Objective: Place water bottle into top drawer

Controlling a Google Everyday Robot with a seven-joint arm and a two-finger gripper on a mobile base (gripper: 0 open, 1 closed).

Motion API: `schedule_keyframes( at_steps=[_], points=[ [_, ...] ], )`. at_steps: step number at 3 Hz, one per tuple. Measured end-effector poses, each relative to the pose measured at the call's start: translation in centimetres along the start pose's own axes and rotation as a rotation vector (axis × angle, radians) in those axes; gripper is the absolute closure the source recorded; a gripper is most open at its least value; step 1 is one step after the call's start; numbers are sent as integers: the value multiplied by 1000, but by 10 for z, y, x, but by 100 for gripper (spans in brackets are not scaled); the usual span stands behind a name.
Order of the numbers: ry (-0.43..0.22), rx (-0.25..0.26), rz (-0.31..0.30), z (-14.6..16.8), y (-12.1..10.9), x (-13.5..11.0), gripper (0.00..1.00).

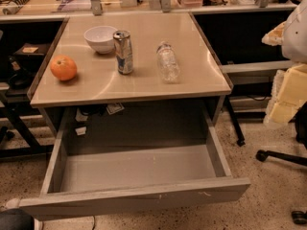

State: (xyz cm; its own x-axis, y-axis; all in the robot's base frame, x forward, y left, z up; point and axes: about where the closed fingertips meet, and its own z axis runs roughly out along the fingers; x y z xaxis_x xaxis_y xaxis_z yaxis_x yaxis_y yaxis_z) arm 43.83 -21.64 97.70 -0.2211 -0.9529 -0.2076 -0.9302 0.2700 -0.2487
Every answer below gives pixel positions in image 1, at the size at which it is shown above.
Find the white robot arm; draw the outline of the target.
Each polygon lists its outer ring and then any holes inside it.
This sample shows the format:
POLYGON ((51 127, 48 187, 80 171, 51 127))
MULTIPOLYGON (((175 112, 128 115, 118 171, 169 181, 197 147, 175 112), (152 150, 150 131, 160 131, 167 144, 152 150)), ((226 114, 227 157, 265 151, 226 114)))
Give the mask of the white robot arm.
POLYGON ((288 124, 307 102, 307 0, 262 38, 264 44, 281 46, 282 56, 294 63, 278 70, 273 78, 272 98, 266 108, 264 124, 278 128, 288 124))

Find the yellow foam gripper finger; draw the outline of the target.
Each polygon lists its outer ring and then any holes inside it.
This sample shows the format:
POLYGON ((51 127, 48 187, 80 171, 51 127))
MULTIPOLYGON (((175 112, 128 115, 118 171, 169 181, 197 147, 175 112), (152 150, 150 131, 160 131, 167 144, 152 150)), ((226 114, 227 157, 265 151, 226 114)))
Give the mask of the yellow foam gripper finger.
POLYGON ((307 65, 295 64, 278 70, 273 78, 272 97, 266 108, 265 125, 286 125, 307 102, 307 65))

